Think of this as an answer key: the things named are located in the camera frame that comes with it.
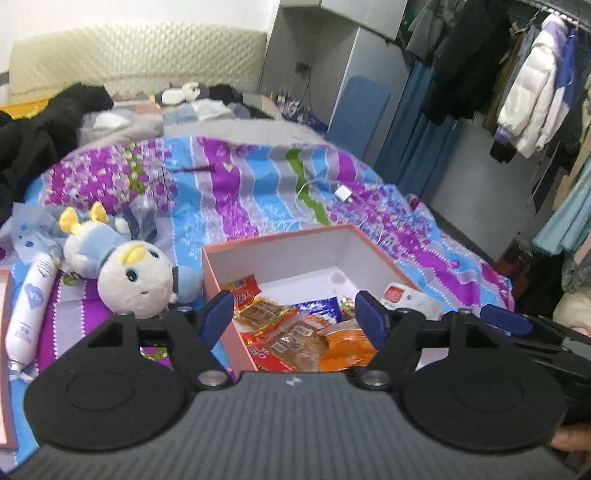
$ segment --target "hanger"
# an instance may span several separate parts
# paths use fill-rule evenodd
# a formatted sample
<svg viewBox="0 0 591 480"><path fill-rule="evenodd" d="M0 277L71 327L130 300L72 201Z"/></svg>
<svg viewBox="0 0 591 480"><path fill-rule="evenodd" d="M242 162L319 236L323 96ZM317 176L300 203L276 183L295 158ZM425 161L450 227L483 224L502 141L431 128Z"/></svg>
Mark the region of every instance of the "hanger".
<svg viewBox="0 0 591 480"><path fill-rule="evenodd" d="M530 21L527 22L527 26L525 28L526 30L534 24L534 20L537 18L537 16L540 14L541 11L542 11L542 9L539 8L538 11L534 14L534 16L531 17Z"/></svg>

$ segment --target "blue heart label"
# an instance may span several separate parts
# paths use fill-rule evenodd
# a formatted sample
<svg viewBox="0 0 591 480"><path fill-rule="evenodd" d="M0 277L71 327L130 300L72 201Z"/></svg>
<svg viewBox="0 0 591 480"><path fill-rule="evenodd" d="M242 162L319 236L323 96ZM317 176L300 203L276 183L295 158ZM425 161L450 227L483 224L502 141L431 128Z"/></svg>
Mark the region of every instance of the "blue heart label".
<svg viewBox="0 0 591 480"><path fill-rule="evenodd" d="M39 287L27 283L25 285L25 293L27 294L31 310L43 305L43 292Z"/></svg>

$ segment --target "white plush toy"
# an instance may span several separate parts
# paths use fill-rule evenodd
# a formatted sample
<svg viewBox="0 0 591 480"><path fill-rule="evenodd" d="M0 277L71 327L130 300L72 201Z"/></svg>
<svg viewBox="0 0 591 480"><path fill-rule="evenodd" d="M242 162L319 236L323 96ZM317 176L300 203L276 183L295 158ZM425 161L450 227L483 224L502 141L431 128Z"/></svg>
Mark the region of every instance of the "white plush toy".
<svg viewBox="0 0 591 480"><path fill-rule="evenodd" d="M195 270L173 267L154 245L130 240L122 225L109 226L99 202L92 206L89 221L79 223L76 211L67 208L59 224L70 233L64 246L64 270L97 278L100 299L115 313L150 318L169 303L191 303L202 291Z"/></svg>

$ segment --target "black jacket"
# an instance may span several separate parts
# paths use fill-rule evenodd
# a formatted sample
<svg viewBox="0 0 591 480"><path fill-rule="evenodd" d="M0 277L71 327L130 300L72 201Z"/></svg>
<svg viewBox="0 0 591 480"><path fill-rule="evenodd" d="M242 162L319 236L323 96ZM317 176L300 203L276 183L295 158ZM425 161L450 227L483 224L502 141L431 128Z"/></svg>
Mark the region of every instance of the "black jacket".
<svg viewBox="0 0 591 480"><path fill-rule="evenodd" d="M0 225L12 204L24 200L29 184L77 147L83 115L112 107L104 87L76 83L32 118L13 120L0 112Z"/></svg>
<svg viewBox="0 0 591 480"><path fill-rule="evenodd" d="M510 26L503 0L468 0L434 59L421 106L427 119L441 125L448 115L471 118L484 105L511 46Z"/></svg>

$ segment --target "wrapped snack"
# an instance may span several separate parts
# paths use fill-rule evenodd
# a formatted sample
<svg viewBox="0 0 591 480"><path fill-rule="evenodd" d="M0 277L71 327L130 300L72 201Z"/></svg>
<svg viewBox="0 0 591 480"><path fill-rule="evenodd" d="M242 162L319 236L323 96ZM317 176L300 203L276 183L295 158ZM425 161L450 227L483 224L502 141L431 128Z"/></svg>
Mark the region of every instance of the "wrapped snack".
<svg viewBox="0 0 591 480"><path fill-rule="evenodd" d="M327 351L318 332L330 325L322 317L298 313L282 321L272 332L248 347L255 363L269 372L318 371L318 361Z"/></svg>
<svg viewBox="0 0 591 480"><path fill-rule="evenodd" d="M339 307L343 322L355 318L355 299L343 297L340 299Z"/></svg>
<svg viewBox="0 0 591 480"><path fill-rule="evenodd" d="M417 291L401 283L391 283L381 300L387 309L412 309L421 312L427 320L439 320L443 315L443 305L422 291Z"/></svg>
<svg viewBox="0 0 591 480"><path fill-rule="evenodd" d="M337 297L296 303L294 307L298 308L300 312L321 316L330 320L331 323L339 323L343 319Z"/></svg>
<svg viewBox="0 0 591 480"><path fill-rule="evenodd" d="M376 354L355 319L332 325L319 334L324 335L329 343L328 352L319 361L321 372L365 367Z"/></svg>
<svg viewBox="0 0 591 480"><path fill-rule="evenodd" d="M255 336L269 331L277 323L294 316L298 310L272 301L258 298L249 307L243 309L235 319L252 329Z"/></svg>
<svg viewBox="0 0 591 480"><path fill-rule="evenodd" d="M241 310L252 305L257 295L261 293L261 289L256 283L254 275L248 275L247 277L236 280L232 283L222 285L221 290L229 290L234 295L234 311L240 312Z"/></svg>

